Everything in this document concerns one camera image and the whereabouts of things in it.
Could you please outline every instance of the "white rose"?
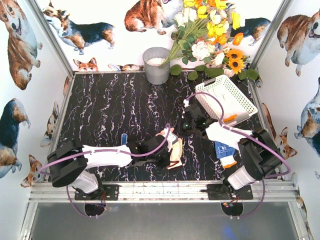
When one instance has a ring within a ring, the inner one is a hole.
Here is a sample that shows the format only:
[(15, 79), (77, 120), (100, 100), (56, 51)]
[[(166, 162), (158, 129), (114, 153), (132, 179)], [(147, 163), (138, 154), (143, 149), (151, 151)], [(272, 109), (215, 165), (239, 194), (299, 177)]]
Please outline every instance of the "white rose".
[(176, 22), (178, 23), (178, 27), (180, 27), (180, 26), (184, 27), (185, 26), (184, 16), (183, 16), (182, 12), (177, 13), (174, 16), (174, 20), (176, 20)]
[(188, 20), (190, 20), (191, 22), (194, 22), (197, 19), (197, 11), (190, 7), (184, 8), (182, 11), (182, 14), (183, 14), (183, 19), (185, 23), (187, 23)]
[(214, 53), (216, 51), (216, 46), (210, 43), (207, 43), (207, 47), (210, 53)]
[(197, 44), (192, 45), (192, 55), (197, 60), (203, 60), (206, 57), (210, 56), (209, 49), (204, 41), (199, 41)]
[(225, 58), (225, 53), (224, 52), (220, 52), (215, 59), (213, 60), (213, 63), (218, 67), (219, 65), (222, 64), (223, 60)]
[(221, 16), (219, 14), (216, 14), (216, 10), (210, 12), (210, 19), (215, 25), (221, 22)]

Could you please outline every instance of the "dog print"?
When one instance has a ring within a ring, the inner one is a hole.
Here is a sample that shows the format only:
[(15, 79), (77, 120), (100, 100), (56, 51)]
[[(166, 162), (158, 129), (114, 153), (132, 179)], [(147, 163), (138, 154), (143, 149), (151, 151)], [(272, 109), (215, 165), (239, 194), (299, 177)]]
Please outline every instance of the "dog print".
[[(232, 23), (232, 12), (235, 11), (236, 4), (235, 3), (227, 3), (225, 11), (228, 14), (228, 22)], [(232, 24), (230, 24), (230, 27), (227, 31), (227, 43), (232, 44), (235, 36), (239, 33), (243, 33), (243, 37), (252, 37), (253, 42), (249, 44), (249, 46), (254, 46), (260, 39), (262, 39), (265, 34), (267, 33), (269, 26), (271, 24), (271, 21), (264, 18), (249, 18), (245, 20), (245, 26), (239, 27), (236, 30), (232, 28)]]
[(83, 55), (84, 48), (106, 40), (112, 49), (115, 45), (114, 29), (109, 23), (76, 24), (69, 19), (66, 10), (55, 9), (52, 3), (42, 10), (47, 22), (56, 30), (59, 38)]
[(320, 10), (312, 17), (290, 16), (281, 24), (277, 38), (287, 55), (284, 64), (290, 60), (297, 64), (295, 73), (300, 77), (303, 65), (312, 61), (320, 53)]
[(296, 139), (305, 138), (307, 143), (320, 157), (320, 77), (318, 78), (318, 91), (304, 107), (301, 113), (301, 125), (295, 133)]
[(287, 160), (288, 158), (291, 158), (291, 157), (297, 155), (298, 151), (295, 150), (294, 148), (292, 148), (291, 146), (289, 146), (289, 144), (288, 144), (288, 139), (287, 139), (288, 128), (285, 127), (280, 134), (277, 134), (267, 106), (264, 103), (262, 103), (262, 105), (263, 105), (264, 114), (265, 114), (265, 116), (268, 120), (268, 123), (270, 125), (270, 128), (271, 128), (273, 140), (275, 142), (275, 145), (277, 146), (277, 148), (281, 152), (283, 158), (285, 160)]
[(10, 74), (15, 85), (25, 90), (31, 80), (30, 72), (33, 66), (40, 67), (40, 60), (37, 60), (37, 56), (38, 49), (41, 50), (43, 45), (37, 42), (25, 13), (15, 0), (0, 1), (0, 20), (4, 22), (9, 33)]
[(159, 35), (167, 32), (174, 24), (174, 17), (183, 9), (182, 0), (140, 0), (124, 18), (125, 28), (130, 32), (145, 32), (147, 29), (156, 29)]
[(19, 171), (22, 168), (17, 159), (20, 123), (27, 123), (28, 128), (31, 126), (24, 106), (13, 98), (5, 105), (0, 118), (0, 179), (10, 170), (14, 173), (16, 168)]
[(59, 115), (59, 106), (58, 106), (58, 103), (55, 101), (53, 105), (52, 114), (49, 117), (48, 123), (46, 124), (45, 134), (41, 139), (41, 143), (40, 143), (41, 147), (46, 147), (50, 145), (52, 136), (56, 129), (58, 115)]
[(38, 183), (41, 181), (41, 174), (38, 172), (42, 167), (41, 162), (39, 162), (34, 156), (29, 154), (29, 163), (30, 172), (20, 184), (23, 188), (32, 187), (33, 183)]
[(91, 60), (87, 63), (78, 61), (76, 59), (73, 59), (74, 64), (78, 67), (79, 72), (97, 72), (98, 66), (97, 66), (97, 61), (93, 57)]
[(124, 66), (116, 65), (116, 64), (108, 64), (108, 67), (112, 71), (143, 71), (145, 70), (145, 66), (143, 65), (134, 65), (134, 64), (126, 64)]

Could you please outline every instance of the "yellow flower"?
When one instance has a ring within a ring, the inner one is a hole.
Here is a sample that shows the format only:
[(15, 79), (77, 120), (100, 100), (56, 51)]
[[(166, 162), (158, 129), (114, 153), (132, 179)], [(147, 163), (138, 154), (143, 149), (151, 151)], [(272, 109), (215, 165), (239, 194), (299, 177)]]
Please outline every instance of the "yellow flower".
[(223, 0), (215, 0), (215, 5), (217, 9), (226, 9), (227, 4)]
[(229, 58), (228, 65), (235, 74), (241, 73), (241, 70), (245, 68), (245, 63), (241, 58)]
[(221, 36), (222, 34), (225, 33), (225, 28), (224, 28), (224, 24), (221, 23), (221, 24), (218, 24), (214, 27), (214, 31), (215, 31), (215, 34), (217, 34), (218, 36)]
[(207, 12), (207, 7), (206, 6), (200, 6), (198, 8), (198, 17), (200, 19), (206, 19), (207, 16), (208, 16), (208, 14), (206, 14), (206, 12)]
[(216, 25), (214, 25), (213, 22), (208, 22), (206, 24), (206, 28), (208, 29), (208, 37), (209, 38), (213, 38), (217, 35), (216, 30), (215, 30), (215, 26)]
[(185, 7), (193, 7), (196, 4), (195, 0), (183, 0)]
[(230, 51), (228, 51), (228, 53), (226, 54), (226, 57), (228, 59), (241, 59), (244, 57), (244, 53), (238, 49), (230, 49)]
[(237, 30), (240, 27), (240, 15), (239, 13), (233, 12), (232, 13), (232, 28)]

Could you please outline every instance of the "orange flower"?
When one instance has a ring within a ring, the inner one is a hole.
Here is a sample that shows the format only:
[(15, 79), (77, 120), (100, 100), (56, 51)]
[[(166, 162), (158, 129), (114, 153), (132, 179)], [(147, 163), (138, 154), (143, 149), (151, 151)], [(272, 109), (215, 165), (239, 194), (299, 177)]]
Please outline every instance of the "orange flower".
[(218, 43), (220, 45), (225, 45), (227, 42), (227, 36), (226, 34), (222, 34), (221, 36), (218, 37)]
[(211, 6), (211, 7), (216, 7), (216, 1), (215, 0), (208, 0), (208, 4)]
[(238, 33), (237, 35), (234, 36), (234, 39), (233, 39), (233, 45), (235, 46), (239, 46), (242, 39), (244, 39), (244, 34), (242, 32)]

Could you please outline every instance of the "green leaf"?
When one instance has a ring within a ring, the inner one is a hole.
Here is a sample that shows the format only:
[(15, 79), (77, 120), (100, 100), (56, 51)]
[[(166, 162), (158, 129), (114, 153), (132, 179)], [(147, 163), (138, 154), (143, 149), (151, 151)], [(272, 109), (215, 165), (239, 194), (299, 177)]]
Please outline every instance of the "green leaf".
[(179, 64), (176, 64), (176, 65), (173, 65), (171, 68), (170, 68), (170, 73), (172, 75), (179, 75), (180, 73), (182, 72), (182, 67), (179, 65)]
[(172, 32), (171, 33), (171, 39), (175, 40), (177, 38), (177, 33), (176, 32)]
[(178, 28), (178, 22), (176, 21), (176, 20), (173, 20), (173, 22), (174, 22), (174, 25)]
[(191, 81), (194, 81), (198, 78), (198, 73), (197, 71), (192, 71), (189, 73), (188, 75), (188, 79), (191, 80)]
[(198, 71), (198, 72), (203, 72), (206, 69), (207, 69), (206, 65), (199, 65), (199, 66), (195, 67), (195, 70)]
[(179, 31), (184, 31), (184, 32), (187, 30), (184, 26), (180, 26), (180, 27), (178, 27), (178, 29), (179, 29)]
[(256, 80), (259, 74), (256, 70), (253, 70), (252, 68), (250, 68), (246, 71), (246, 75), (249, 79)]
[(185, 35), (185, 31), (179, 31), (178, 39), (182, 39)]
[(191, 43), (191, 44), (193, 44), (193, 43), (196, 41), (195, 37), (192, 36), (192, 35), (189, 35), (187, 40), (188, 40), (188, 42)]
[(189, 61), (188, 61), (188, 59), (186, 59), (185, 57), (183, 57), (183, 58), (182, 58), (182, 62), (183, 62), (185, 65), (187, 65)]
[(224, 70), (219, 67), (207, 68), (204, 72), (212, 79), (224, 74)]
[(184, 49), (188, 50), (188, 49), (190, 48), (189, 43), (188, 43), (188, 42), (185, 42), (185, 43), (183, 44), (183, 47), (184, 47)]
[(206, 64), (210, 64), (211, 63), (211, 58), (209, 56), (205, 57), (203, 59), (203, 61), (206, 63)]
[(246, 72), (245, 72), (245, 71), (239, 72), (239, 73), (238, 73), (238, 78), (239, 78), (240, 80), (245, 80), (245, 79), (247, 78)]

